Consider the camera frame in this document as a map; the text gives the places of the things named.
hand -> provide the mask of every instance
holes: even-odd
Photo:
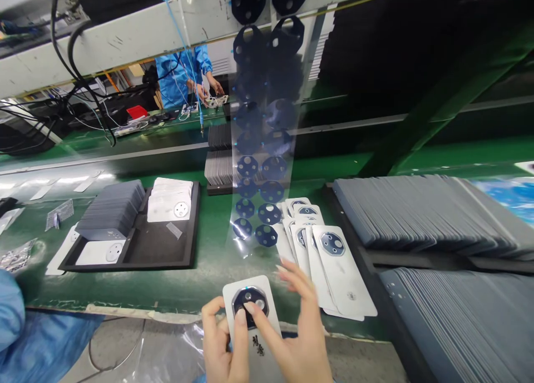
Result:
[[[207,81],[209,82],[210,86],[215,90],[216,95],[224,95],[223,87],[221,86],[221,83],[219,83],[215,77],[211,75],[211,72],[206,73]]]
[[[299,336],[283,340],[265,314],[253,302],[244,304],[273,353],[288,383],[332,382],[323,324],[312,282],[297,265],[282,259],[279,276],[289,283],[288,290],[300,294]]]
[[[226,317],[219,324],[215,314],[224,307],[222,297],[217,297],[202,307],[204,327],[204,361],[207,383],[248,383],[249,337],[245,310],[240,309],[234,320],[234,353],[226,352],[230,331]]]
[[[187,87],[189,90],[193,91],[193,93],[196,94],[198,93],[199,94],[199,100],[207,106],[207,102],[206,102],[206,99],[210,97],[210,94],[208,92],[206,92],[206,90],[204,89],[204,86],[201,85],[201,84],[195,84],[195,82],[191,79],[187,80]]]

stack of gray cards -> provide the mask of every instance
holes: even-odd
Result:
[[[140,180],[107,186],[89,205],[76,231],[89,241],[125,240],[144,197]]]
[[[211,150],[230,150],[232,148],[232,129],[229,123],[211,126],[207,136]]]
[[[338,179],[334,192],[366,248],[534,260],[534,229],[467,180]]]
[[[204,176],[212,186],[232,184],[233,170],[232,150],[210,151],[207,153]]]
[[[437,381],[534,381],[534,277],[398,268],[380,279]]]

blue uniform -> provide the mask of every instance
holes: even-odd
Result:
[[[194,72],[191,70],[191,64],[187,59],[187,54],[189,54],[191,63],[195,69]],[[195,80],[196,78],[196,82],[202,84],[202,74],[213,70],[210,58],[207,56],[207,46],[163,55],[156,58],[156,67],[157,75],[161,79],[160,91],[164,108],[181,108],[186,103],[188,94],[186,82],[188,77],[191,80]]]

red object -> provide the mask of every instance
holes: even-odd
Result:
[[[149,113],[141,105],[136,105],[133,108],[126,110],[132,117],[132,119],[139,119],[140,117],[147,116]]]

blue cable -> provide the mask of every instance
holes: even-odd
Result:
[[[196,100],[198,101],[198,104],[199,104],[199,112],[200,112],[200,125],[202,126],[202,128],[204,128],[204,116],[202,115],[202,108],[200,106],[200,97],[199,97],[199,90],[197,89],[197,76],[196,76],[196,73],[195,73],[195,69],[193,67],[193,62],[191,61],[191,57],[189,55],[189,51],[187,51],[187,45],[185,44],[185,40],[184,38],[182,37],[182,32],[180,31],[180,27],[178,26],[178,22],[176,21],[174,15],[172,14],[172,10],[171,10],[171,6],[169,5],[169,0],[163,0],[165,1],[165,3],[167,4],[167,9],[169,10],[169,15],[171,16],[171,19],[174,23],[174,27],[176,27],[176,30],[178,31],[178,35],[180,36],[180,39],[182,40],[182,44],[184,46],[184,49],[186,50],[185,52],[187,53],[187,60],[189,60],[189,66],[191,66],[191,71],[192,71],[192,74],[193,74],[193,77],[194,77],[194,91],[196,92]]]

